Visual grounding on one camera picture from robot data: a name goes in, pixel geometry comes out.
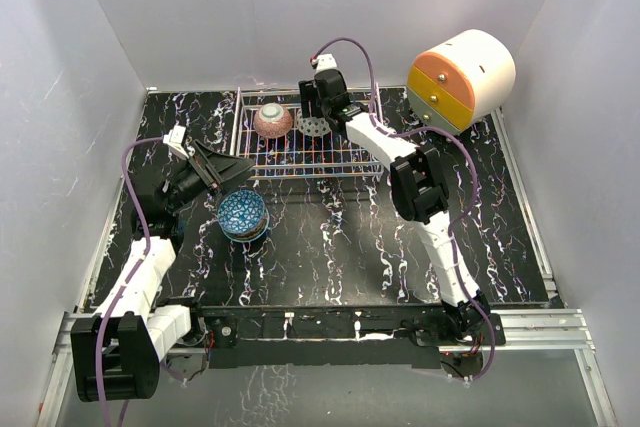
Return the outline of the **white wire dish rack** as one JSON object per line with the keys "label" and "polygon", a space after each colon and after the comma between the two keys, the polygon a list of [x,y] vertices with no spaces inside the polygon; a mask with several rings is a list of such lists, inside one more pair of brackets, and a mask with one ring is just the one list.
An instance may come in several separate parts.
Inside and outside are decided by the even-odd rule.
{"label": "white wire dish rack", "polygon": [[[255,127],[261,107],[277,103],[292,116],[293,127],[277,139],[262,137]],[[365,149],[328,132],[305,134],[296,90],[244,91],[238,89],[229,153],[254,161],[257,179],[379,177],[383,166]]]}

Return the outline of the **pink floral bowl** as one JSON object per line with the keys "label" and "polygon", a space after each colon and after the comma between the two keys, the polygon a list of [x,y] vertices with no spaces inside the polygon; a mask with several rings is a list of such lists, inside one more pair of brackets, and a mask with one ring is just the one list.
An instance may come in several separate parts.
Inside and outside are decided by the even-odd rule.
{"label": "pink floral bowl", "polygon": [[254,115],[254,129],[265,139],[277,139],[285,136],[293,128],[293,117],[278,103],[262,105]]}
{"label": "pink floral bowl", "polygon": [[251,242],[259,238],[268,228],[266,218],[258,222],[248,222],[241,219],[228,219],[219,223],[223,234],[232,241]]}

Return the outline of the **white bowl red lattice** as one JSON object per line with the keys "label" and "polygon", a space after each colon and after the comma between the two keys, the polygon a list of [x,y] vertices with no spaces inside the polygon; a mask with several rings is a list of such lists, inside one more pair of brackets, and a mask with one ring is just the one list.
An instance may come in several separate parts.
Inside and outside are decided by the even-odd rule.
{"label": "white bowl red lattice", "polygon": [[218,224],[228,219],[252,223],[263,218],[269,220],[268,210],[262,196],[253,190],[242,189],[227,195],[217,210]]}

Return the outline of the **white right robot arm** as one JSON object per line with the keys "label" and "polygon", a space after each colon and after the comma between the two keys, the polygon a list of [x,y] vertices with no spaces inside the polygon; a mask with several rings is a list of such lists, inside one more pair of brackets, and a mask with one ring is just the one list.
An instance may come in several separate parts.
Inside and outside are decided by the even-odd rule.
{"label": "white right robot arm", "polygon": [[377,123],[363,104],[351,100],[342,73],[335,67],[315,67],[314,78],[299,83],[302,112],[323,117],[332,132],[366,150],[388,171],[397,213],[412,222],[433,265],[447,335],[466,344],[488,329],[496,342],[490,308],[470,275],[454,238],[449,190],[438,152],[418,145],[406,134],[394,134]]}

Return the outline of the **aluminium rail frame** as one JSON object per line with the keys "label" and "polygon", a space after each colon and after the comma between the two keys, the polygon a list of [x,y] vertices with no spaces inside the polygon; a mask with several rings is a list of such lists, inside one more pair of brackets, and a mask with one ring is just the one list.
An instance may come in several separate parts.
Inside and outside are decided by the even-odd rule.
{"label": "aluminium rail frame", "polygon": [[[162,294],[202,306],[439,304],[416,231],[392,209],[382,177],[264,179],[271,215],[250,244],[229,241],[216,205],[186,210],[185,240]],[[498,234],[460,236],[472,272],[492,296],[506,343],[484,367],[449,356],[409,365],[260,365],[210,369],[203,355],[170,357],[149,400],[113,402],[127,426],[605,426],[611,413],[583,314],[546,294],[512,194]]]}

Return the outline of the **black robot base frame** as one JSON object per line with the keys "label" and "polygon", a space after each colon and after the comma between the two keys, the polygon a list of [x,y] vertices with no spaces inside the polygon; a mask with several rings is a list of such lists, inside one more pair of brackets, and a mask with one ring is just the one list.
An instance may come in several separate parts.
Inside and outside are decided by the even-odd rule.
{"label": "black robot base frame", "polygon": [[260,365],[409,365],[438,369],[468,357],[472,371],[506,343],[502,320],[469,304],[364,306],[186,305],[189,333],[170,355],[201,354],[210,369]]}

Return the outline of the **round white mini drawer cabinet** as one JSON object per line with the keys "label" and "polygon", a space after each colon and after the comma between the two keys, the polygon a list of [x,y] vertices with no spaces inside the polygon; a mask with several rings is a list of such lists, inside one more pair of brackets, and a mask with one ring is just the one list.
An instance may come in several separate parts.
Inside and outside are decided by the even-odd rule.
{"label": "round white mini drawer cabinet", "polygon": [[458,135],[501,107],[515,79],[508,48],[491,34],[470,29],[420,53],[409,69],[406,92],[423,124]]}

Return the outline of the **white bowl brown diamonds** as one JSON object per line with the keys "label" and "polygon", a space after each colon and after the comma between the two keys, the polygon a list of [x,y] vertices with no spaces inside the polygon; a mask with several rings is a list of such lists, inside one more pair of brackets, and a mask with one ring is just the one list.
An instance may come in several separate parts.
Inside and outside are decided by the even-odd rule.
{"label": "white bowl brown diamonds", "polygon": [[295,127],[302,135],[312,138],[323,137],[331,132],[324,118],[304,117],[301,109],[296,111]]}

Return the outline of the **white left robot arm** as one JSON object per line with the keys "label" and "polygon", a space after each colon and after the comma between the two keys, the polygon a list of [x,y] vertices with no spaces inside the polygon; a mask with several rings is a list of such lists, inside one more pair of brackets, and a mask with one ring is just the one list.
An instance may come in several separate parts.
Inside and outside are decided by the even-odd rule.
{"label": "white left robot arm", "polygon": [[158,287],[184,240],[180,210],[198,196],[228,194],[246,181],[254,163],[210,150],[200,141],[170,144],[181,169],[149,195],[126,185],[134,204],[129,256],[111,291],[88,318],[71,329],[77,394],[83,402],[148,399],[157,389],[160,364],[179,340],[200,343],[207,323],[189,300],[153,305]]}

